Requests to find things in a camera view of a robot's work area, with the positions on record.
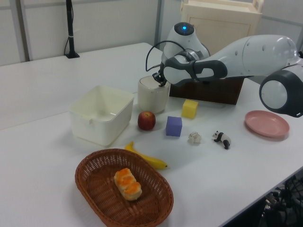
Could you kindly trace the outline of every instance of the bread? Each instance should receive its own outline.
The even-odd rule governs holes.
[[[141,185],[136,181],[130,169],[125,168],[117,171],[114,180],[117,188],[126,200],[136,200],[142,194]]]

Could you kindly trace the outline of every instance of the panda figurine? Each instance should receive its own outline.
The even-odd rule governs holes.
[[[231,139],[227,135],[225,135],[223,132],[216,131],[213,134],[213,137],[215,138],[215,140],[214,140],[215,142],[221,141],[224,144],[225,149],[228,149],[232,143]]]

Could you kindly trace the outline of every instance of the red apple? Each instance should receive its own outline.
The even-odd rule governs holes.
[[[143,111],[138,116],[138,126],[142,130],[152,130],[156,124],[156,117],[151,111]]]

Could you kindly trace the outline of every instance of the white cup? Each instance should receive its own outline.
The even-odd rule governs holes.
[[[141,110],[157,114],[165,109],[170,84],[167,82],[162,87],[159,87],[159,85],[153,76],[143,77],[139,80],[138,105]]]

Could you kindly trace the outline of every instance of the brown woven basket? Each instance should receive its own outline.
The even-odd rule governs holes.
[[[116,171],[129,168],[141,184],[135,201],[123,198]],[[108,227],[154,227],[170,214],[174,198],[167,181],[141,156],[124,149],[105,149],[85,157],[75,174],[76,185]]]

